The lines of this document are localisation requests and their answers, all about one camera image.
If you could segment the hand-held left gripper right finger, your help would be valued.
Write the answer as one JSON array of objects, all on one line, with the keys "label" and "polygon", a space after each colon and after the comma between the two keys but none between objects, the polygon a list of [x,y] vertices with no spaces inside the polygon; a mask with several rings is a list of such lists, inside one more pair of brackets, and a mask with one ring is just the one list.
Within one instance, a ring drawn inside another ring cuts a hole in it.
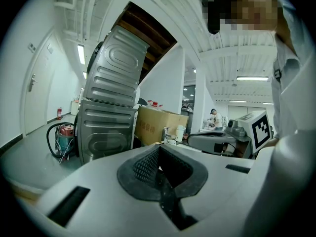
[{"label": "hand-held left gripper right finger", "polygon": [[244,237],[249,211],[236,194],[252,160],[212,156],[176,146],[160,147],[160,166],[171,192],[168,199],[174,232],[160,237]]}]

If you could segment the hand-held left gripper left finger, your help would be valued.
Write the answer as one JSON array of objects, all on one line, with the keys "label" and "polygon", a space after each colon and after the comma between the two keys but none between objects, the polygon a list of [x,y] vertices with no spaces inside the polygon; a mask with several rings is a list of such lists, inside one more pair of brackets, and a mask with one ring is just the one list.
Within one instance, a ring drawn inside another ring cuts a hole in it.
[{"label": "hand-held left gripper left finger", "polygon": [[179,230],[156,201],[133,198],[119,184],[118,168],[154,146],[93,160],[48,189],[36,209],[49,216],[76,187],[89,190],[64,227],[78,237],[165,237]]}]

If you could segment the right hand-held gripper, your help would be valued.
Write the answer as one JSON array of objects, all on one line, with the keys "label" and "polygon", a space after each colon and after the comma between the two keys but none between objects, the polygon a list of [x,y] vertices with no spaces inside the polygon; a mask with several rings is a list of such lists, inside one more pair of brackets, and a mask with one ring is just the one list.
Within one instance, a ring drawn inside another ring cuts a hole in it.
[{"label": "right hand-held gripper", "polygon": [[266,111],[252,111],[237,119],[231,119],[223,131],[207,131],[191,134],[189,147],[203,153],[255,158],[256,154],[272,139],[271,126]]}]

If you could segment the white cup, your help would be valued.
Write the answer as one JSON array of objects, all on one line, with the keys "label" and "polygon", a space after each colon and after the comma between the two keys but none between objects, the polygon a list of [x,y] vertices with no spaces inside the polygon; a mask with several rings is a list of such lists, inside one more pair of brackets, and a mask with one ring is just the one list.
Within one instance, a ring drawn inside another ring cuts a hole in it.
[{"label": "white cup", "polygon": [[186,131],[186,127],[182,126],[182,125],[178,125],[177,126],[177,129],[176,129],[176,137],[175,137],[175,140],[177,142],[182,142],[183,140],[183,135]]}]

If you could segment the person's right forearm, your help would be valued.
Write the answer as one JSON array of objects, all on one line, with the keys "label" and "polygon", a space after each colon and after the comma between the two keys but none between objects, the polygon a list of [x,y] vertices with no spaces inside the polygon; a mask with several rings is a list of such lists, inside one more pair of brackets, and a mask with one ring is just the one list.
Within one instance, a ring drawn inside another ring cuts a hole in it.
[{"label": "person's right forearm", "polygon": [[269,140],[263,147],[263,148],[267,148],[267,147],[275,147],[277,145],[277,143],[279,142],[278,138],[273,138],[271,140]]}]

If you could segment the chrome faucet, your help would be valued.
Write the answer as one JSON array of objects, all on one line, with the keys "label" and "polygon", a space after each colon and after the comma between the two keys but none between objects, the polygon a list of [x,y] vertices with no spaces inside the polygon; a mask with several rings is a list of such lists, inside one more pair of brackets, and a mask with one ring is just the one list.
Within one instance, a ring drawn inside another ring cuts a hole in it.
[{"label": "chrome faucet", "polygon": [[168,131],[168,127],[164,127],[164,129],[162,130],[161,142],[163,144],[167,144],[168,140],[172,137],[172,135],[170,135]]}]

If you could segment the large cardboard box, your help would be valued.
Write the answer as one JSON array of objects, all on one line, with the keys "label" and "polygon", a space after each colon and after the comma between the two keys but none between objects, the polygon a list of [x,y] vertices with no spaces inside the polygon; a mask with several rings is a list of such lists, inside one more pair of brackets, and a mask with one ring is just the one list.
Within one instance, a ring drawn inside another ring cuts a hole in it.
[{"label": "large cardboard box", "polygon": [[168,111],[139,107],[135,135],[144,145],[161,142],[165,127],[168,128],[168,134],[174,136],[179,125],[187,126],[188,118]]}]

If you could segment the red vacuum cleaner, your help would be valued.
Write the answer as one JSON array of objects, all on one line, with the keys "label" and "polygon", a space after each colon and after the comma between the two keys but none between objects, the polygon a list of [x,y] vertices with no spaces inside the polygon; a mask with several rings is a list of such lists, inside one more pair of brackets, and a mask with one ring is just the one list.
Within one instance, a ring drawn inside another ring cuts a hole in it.
[{"label": "red vacuum cleaner", "polygon": [[[50,134],[53,130],[54,148],[50,143]],[[50,126],[46,132],[46,142],[50,153],[61,162],[75,154],[74,125],[70,122],[60,122]]]}]

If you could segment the ceiling light tube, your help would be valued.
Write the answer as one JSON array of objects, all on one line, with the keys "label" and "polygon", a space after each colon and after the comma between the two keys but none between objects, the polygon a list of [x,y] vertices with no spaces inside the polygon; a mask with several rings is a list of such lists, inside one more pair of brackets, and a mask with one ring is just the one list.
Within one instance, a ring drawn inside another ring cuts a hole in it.
[{"label": "ceiling light tube", "polygon": [[77,45],[79,61],[81,64],[85,65],[85,53],[84,53],[84,46],[81,44]]},{"label": "ceiling light tube", "polygon": [[251,77],[251,76],[240,76],[237,77],[237,81],[268,81],[269,77]]}]

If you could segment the person's grey shirt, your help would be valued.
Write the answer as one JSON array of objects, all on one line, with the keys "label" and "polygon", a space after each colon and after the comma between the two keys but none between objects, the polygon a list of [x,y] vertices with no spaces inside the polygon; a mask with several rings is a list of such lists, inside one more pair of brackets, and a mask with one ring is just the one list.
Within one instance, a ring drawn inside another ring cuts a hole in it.
[{"label": "person's grey shirt", "polygon": [[316,43],[289,0],[272,0],[278,19],[272,93],[276,137],[246,237],[316,235]]}]

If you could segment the wooden staircase underside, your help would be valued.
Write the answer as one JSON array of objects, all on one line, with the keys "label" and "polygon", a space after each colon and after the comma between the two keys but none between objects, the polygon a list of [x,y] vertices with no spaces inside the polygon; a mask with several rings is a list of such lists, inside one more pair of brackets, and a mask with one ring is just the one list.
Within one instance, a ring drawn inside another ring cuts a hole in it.
[{"label": "wooden staircase underside", "polygon": [[116,24],[149,45],[139,81],[142,81],[158,61],[177,43],[177,40],[161,23],[132,2],[129,2],[124,8]]}]

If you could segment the white door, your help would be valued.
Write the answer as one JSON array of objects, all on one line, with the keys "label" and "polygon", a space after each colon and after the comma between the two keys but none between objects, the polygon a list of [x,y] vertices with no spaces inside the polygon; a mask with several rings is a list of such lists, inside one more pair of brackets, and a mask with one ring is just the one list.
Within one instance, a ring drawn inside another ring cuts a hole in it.
[{"label": "white door", "polygon": [[55,45],[55,34],[51,33],[32,65],[31,77],[32,74],[36,74],[37,83],[34,83],[31,92],[28,91],[27,87],[25,97],[24,127],[27,135],[44,126],[47,122],[47,104],[53,75],[52,62]]}]

